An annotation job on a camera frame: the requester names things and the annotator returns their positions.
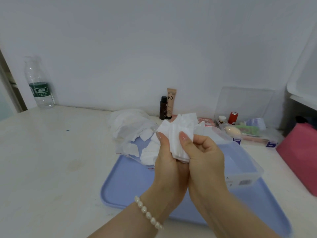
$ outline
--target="pearl bracelet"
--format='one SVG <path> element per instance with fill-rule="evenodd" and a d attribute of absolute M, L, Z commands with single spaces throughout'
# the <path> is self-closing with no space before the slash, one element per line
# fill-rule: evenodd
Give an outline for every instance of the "pearl bracelet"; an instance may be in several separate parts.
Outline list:
<path fill-rule="evenodd" d="M 138 207 L 141 208 L 142 213 L 145 214 L 146 218 L 150 220 L 151 224 L 154 225 L 155 228 L 158 230 L 164 229 L 164 227 L 158 221 L 156 221 L 154 217 L 152 217 L 151 213 L 147 211 L 146 206 L 143 206 L 143 202 L 138 196 L 134 197 L 134 201 L 138 204 Z"/>

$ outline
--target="left hand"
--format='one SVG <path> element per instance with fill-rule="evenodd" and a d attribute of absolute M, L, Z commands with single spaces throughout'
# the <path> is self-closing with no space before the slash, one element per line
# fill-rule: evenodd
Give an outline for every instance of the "left hand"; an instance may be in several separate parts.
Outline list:
<path fill-rule="evenodd" d="M 182 202 L 188 187 L 189 164 L 173 158 L 170 142 L 162 133 L 156 133 L 161 147 L 155 162 L 152 186 L 141 196 L 142 199 L 156 200 L 157 209 L 164 210 L 164 219 Z"/>

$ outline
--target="green bottle label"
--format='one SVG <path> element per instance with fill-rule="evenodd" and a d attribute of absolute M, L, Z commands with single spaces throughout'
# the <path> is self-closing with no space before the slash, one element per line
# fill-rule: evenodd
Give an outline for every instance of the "green bottle label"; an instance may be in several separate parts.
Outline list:
<path fill-rule="evenodd" d="M 29 84 L 35 98 L 50 96 L 51 92 L 46 82 L 34 82 Z"/>

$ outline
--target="bb cream tube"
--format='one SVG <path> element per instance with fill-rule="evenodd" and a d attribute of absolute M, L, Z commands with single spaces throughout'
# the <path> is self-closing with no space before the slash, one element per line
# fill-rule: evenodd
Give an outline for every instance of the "bb cream tube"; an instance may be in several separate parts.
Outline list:
<path fill-rule="evenodd" d="M 166 119 L 171 119 L 173 114 L 174 100 L 176 96 L 176 89 L 167 89 L 167 114 Z"/>

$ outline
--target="water bottle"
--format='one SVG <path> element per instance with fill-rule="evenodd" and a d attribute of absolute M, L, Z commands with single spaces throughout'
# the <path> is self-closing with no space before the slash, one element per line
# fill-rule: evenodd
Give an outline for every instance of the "water bottle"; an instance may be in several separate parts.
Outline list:
<path fill-rule="evenodd" d="M 53 96 L 51 95 L 45 75 L 41 71 L 39 62 L 36 58 L 25 57 L 24 74 L 38 107 L 54 107 Z"/>

